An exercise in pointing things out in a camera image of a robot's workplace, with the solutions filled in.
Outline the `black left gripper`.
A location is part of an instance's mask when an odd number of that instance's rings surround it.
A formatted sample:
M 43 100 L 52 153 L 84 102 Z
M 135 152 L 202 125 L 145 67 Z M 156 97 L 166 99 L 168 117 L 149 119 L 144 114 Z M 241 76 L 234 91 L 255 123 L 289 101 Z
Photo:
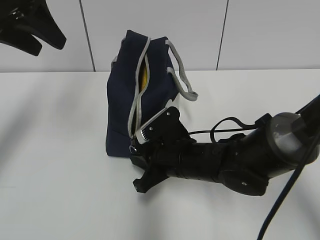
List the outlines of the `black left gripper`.
M 24 25 L 12 25 L 23 15 Z M 1 0 L 0 43 L 38 56 L 42 44 L 35 36 L 58 50 L 67 41 L 45 0 Z

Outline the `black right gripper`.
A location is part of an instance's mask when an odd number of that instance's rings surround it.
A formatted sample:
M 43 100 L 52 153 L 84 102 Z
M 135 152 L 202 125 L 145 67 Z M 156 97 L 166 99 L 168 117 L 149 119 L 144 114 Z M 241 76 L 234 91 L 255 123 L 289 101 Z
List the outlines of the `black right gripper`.
M 129 148 L 132 164 L 144 170 L 142 177 L 133 181 L 138 193 L 146 193 L 168 178 L 219 182 L 224 143 L 197 142 L 189 137 L 139 144 L 134 138 Z

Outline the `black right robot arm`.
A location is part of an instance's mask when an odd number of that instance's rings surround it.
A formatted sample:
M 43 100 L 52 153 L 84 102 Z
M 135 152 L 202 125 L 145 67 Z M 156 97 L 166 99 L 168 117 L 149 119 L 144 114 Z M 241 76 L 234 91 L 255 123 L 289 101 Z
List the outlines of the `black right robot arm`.
M 320 129 L 320 99 L 314 98 L 297 113 L 265 114 L 253 125 L 241 123 L 249 134 L 197 142 L 180 122 L 174 106 L 148 120 L 131 142 L 130 160 L 143 169 L 133 181 L 146 193 L 173 177 L 222 184 L 248 196 L 262 196 L 269 180 L 310 164 L 320 154 L 312 140 Z

